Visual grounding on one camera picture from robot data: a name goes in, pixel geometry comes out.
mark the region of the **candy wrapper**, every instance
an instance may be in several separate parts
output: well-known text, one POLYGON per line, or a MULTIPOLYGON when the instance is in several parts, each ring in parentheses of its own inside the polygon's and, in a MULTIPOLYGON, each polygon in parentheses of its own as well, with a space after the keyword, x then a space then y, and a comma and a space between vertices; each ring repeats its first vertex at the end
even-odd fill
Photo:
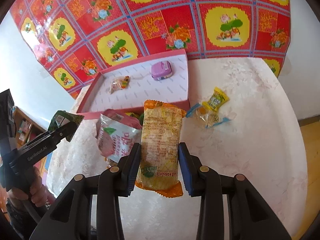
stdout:
POLYGON ((142 113, 140 116, 139 116, 139 122, 141 125, 143 125, 143 119, 144 119, 144 113, 142 113))
MULTIPOLYGON (((78 114, 70 114, 66 111, 57 111, 55 115, 51 119, 51 123, 49 125, 48 131, 54 131, 58 129, 59 127, 65 125, 68 122, 75 122, 77 124, 77 129, 82 122, 84 116, 83 115, 78 115, 78 114)), ((66 136, 66 140, 70 142, 72 140, 72 137, 75 133, 70 134, 66 136)))
POLYGON ((178 144, 185 115, 171 104, 145 101, 137 187, 165 197, 183 195, 178 180, 178 144))
POLYGON ((118 163, 116 163, 113 160, 110 160, 108 158, 105 158, 105 161, 107 163, 107 169, 111 168, 112 166, 117 166, 118 165, 118 163))
POLYGON ((207 109, 210 109, 213 112, 218 112, 220 106, 227 101, 229 101, 228 96, 220 88, 215 87, 213 95, 210 97, 209 101, 202 102, 202 104, 206 106, 207 109))
POLYGON ((110 94, 114 91, 125 89, 128 86, 129 79, 129 76, 115 78, 110 85, 110 94))
POLYGON ((125 125, 132 124, 137 128, 141 128, 139 121, 126 114, 118 114, 113 110, 109 110, 107 115, 110 117, 100 116, 101 126, 98 135, 98 147, 101 155, 118 163, 120 158, 129 155, 133 144, 140 142, 141 130, 125 125))
POLYGON ((123 113, 121 110, 107 109, 104 113, 104 116, 111 118, 112 120, 123 123, 127 126, 133 127, 135 129, 141 130, 142 126, 139 123, 139 120, 135 117, 129 116, 126 113, 123 113))
POLYGON ((137 119, 139 119, 139 117, 140 117, 140 115, 138 115, 138 114, 136 114, 136 113, 133 113, 133 112, 127 112, 127 113, 125 113, 125 114, 128 115, 128 116, 137 118, 137 119))
POLYGON ((198 123, 204 128, 210 128, 231 121, 230 118, 223 116, 222 114, 218 114, 199 103, 190 108, 186 117, 197 119, 198 123))

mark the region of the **human hand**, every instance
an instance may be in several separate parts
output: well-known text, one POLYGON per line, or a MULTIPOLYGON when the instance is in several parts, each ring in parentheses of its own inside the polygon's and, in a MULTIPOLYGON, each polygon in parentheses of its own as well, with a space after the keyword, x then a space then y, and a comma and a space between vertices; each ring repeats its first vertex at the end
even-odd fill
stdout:
MULTIPOLYGON (((36 205, 36 207, 41 207, 45 205, 48 199, 48 189, 42 184, 42 178, 40 177, 39 170, 35 167, 36 179, 30 187, 30 193, 32 195, 31 201, 36 205)), ((25 210, 22 200, 28 200, 28 195, 21 189, 13 187, 8 191, 8 198, 10 199, 12 205, 20 210, 25 210)))

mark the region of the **wrapped candy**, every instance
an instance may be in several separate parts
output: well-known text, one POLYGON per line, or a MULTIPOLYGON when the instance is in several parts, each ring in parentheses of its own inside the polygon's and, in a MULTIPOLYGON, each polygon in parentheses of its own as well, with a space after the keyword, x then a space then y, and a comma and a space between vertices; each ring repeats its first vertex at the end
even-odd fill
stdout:
POLYGON ((220 106, 227 101, 229 101, 228 96, 220 88, 215 87, 210 99, 207 102, 202 102, 202 104, 217 113, 220 106))
POLYGON ((204 128, 210 128, 231 121, 230 118, 223 116, 222 114, 218 114, 199 103, 190 108, 186 117, 195 118, 198 120, 199 125, 204 128))
POLYGON ((125 89, 129 84, 129 79, 129 76, 115 78, 110 85, 110 94, 117 90, 125 89))

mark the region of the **pink snack package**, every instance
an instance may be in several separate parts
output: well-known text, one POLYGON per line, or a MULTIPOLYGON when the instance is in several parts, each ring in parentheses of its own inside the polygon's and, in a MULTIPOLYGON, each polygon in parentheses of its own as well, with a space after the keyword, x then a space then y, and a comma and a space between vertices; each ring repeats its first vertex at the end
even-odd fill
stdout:
POLYGON ((101 114, 98 147, 102 156, 118 163, 121 157, 129 155, 135 142, 141 141, 142 132, 141 129, 130 127, 122 122, 132 124, 139 128, 142 127, 138 120, 139 126, 131 120, 132 117, 125 116, 125 114, 121 115, 111 109, 106 114, 118 119, 119 122, 101 114))
POLYGON ((135 129, 139 129, 139 130, 142 129, 142 126, 140 125, 140 122, 137 118, 128 116, 127 114, 124 114, 121 111, 107 109, 106 111, 104 111, 103 115, 111 118, 112 120, 118 121, 130 127, 133 127, 135 129))

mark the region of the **orange snack package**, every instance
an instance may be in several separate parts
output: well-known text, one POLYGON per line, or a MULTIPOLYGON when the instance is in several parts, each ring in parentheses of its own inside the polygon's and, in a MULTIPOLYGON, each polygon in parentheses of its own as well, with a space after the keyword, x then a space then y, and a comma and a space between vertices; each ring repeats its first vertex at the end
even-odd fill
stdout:
POLYGON ((178 180, 178 144, 186 111, 160 101, 144 102, 141 161, 136 186, 165 197, 183 195, 178 180))

